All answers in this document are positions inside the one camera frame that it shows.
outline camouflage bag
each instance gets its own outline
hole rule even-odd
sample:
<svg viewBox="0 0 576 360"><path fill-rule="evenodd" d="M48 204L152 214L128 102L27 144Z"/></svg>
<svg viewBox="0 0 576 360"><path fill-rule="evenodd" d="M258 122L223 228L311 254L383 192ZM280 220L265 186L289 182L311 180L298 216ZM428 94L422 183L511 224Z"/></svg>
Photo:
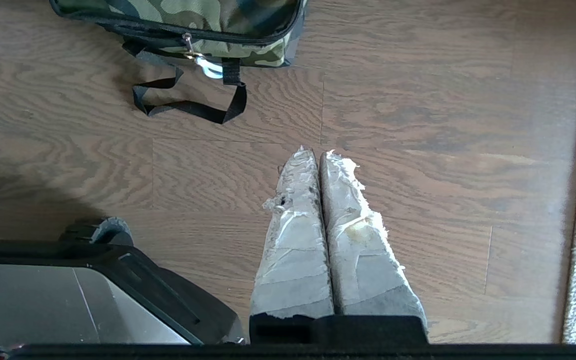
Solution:
<svg viewBox="0 0 576 360"><path fill-rule="evenodd" d="M173 66L175 75L132 87L134 104L151 116L178 109L223 124L246 108L240 66L290 66L307 0L50 0L64 18L93 22L123 36L131 55ZM188 59L203 73L237 88L227 110L183 100L144 103L148 89L171 89L183 71L164 57Z"/></svg>

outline wooden floor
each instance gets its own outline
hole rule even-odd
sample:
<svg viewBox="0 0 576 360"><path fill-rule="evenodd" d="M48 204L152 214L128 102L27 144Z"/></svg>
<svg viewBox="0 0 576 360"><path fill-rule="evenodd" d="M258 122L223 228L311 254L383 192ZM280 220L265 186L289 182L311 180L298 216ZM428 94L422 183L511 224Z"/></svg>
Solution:
<svg viewBox="0 0 576 360"><path fill-rule="evenodd" d="M432 342L557 342L576 207L576 0L312 0L297 66L246 68L224 126L147 118L167 74L117 36L0 0L0 239L117 215L158 264L247 318L278 167L361 167ZM188 71L160 98L225 105Z"/></svg>

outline taped robot arm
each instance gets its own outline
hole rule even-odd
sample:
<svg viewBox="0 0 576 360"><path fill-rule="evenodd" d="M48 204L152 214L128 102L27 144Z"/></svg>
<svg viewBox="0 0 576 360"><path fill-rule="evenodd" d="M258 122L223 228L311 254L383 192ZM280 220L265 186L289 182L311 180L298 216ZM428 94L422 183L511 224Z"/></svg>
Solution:
<svg viewBox="0 0 576 360"><path fill-rule="evenodd" d="M413 315L419 298L355 178L357 165L332 151L300 148L286 162L254 281L251 316Z"/></svg>

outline black wheel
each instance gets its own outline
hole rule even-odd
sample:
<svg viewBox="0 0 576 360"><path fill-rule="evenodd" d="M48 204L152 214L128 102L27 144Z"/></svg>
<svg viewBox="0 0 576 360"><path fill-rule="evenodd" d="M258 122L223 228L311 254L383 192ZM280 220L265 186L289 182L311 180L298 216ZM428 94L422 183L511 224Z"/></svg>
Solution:
<svg viewBox="0 0 576 360"><path fill-rule="evenodd" d="M128 224L117 217L78 220L66 227L59 241L135 246Z"/></svg>

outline bag strap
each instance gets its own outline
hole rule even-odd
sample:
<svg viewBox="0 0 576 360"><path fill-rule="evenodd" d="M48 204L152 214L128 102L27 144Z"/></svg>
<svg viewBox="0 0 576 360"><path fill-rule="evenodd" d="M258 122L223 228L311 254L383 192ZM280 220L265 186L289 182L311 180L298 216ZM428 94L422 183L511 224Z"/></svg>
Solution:
<svg viewBox="0 0 576 360"><path fill-rule="evenodd" d="M144 102L144 96L146 95L146 92L148 92L148 89L172 89L179 82L184 71L175 64L165 61L156 53L148 51L146 46L141 43L127 41L123 44L123 48L139 60L174 68L174 77L143 82L141 84L135 84L132 87L132 97L135 106L147 116L153 116L161 112L177 109L201 117L211 121L212 123L222 125L233 120L246 110L248 93L246 91L246 84L242 82L240 59L233 57L222 57L221 59L221 66L223 67L223 84L235 85L237 87L235 94L230 101L230 105L228 105L228 109L215 109L215 107L190 100L173 101L167 104L153 105Z"/></svg>

